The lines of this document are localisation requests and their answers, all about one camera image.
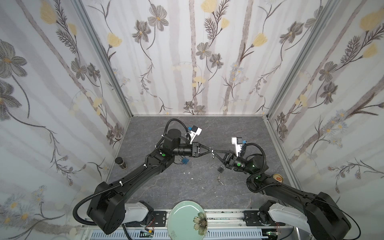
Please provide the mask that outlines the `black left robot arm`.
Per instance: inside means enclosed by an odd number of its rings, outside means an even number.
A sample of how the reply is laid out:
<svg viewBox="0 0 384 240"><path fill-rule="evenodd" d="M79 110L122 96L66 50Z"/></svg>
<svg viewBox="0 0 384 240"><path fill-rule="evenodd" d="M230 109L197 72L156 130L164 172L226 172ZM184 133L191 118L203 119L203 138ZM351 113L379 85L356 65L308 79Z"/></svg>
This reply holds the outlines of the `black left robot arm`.
<svg viewBox="0 0 384 240"><path fill-rule="evenodd" d="M194 139L201 134L197 126L182 125L185 134L169 129L170 119L155 149L146 155L144 163L111 184L100 183L95 192L81 200L73 210L73 217L81 224L97 226L109 235L121 225L147 225L153 219L154 209L144 201L129 204L128 199L151 178L170 167L177 156L198 158L200 144Z"/></svg>

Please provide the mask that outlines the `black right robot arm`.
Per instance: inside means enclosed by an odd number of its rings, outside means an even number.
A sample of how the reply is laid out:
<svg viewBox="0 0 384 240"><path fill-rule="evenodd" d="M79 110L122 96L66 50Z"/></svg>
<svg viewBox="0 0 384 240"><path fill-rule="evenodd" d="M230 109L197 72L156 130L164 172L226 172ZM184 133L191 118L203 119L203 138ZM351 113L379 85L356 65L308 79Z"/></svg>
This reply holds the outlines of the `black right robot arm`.
<svg viewBox="0 0 384 240"><path fill-rule="evenodd" d="M346 214L328 194L304 192L266 174L267 156L258 144L246 143L236 153L210 151L225 168L248 175L246 186L250 192L278 199L303 214L315 239L342 240L352 228Z"/></svg>

